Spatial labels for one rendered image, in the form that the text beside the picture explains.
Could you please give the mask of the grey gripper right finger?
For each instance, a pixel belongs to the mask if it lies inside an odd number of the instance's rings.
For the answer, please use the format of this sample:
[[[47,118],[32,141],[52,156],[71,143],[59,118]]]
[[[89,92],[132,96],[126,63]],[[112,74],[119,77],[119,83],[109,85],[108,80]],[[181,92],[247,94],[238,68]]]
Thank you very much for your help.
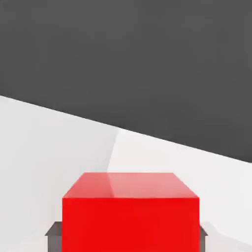
[[[200,239],[200,252],[241,252],[237,242],[220,234],[209,222],[202,222],[204,230]]]

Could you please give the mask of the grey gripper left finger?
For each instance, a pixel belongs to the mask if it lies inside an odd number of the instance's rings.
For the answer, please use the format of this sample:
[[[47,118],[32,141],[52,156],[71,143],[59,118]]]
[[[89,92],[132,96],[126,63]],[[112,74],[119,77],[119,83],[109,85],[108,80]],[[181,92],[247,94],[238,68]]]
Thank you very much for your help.
[[[62,222],[55,221],[45,233],[28,239],[25,252],[62,252]]]

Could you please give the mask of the small red cube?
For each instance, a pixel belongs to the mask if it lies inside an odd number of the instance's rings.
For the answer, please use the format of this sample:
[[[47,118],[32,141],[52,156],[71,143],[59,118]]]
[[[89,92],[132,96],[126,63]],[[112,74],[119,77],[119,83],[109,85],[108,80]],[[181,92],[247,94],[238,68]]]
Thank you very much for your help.
[[[173,173],[86,172],[62,198],[62,252],[199,251],[199,197]]]

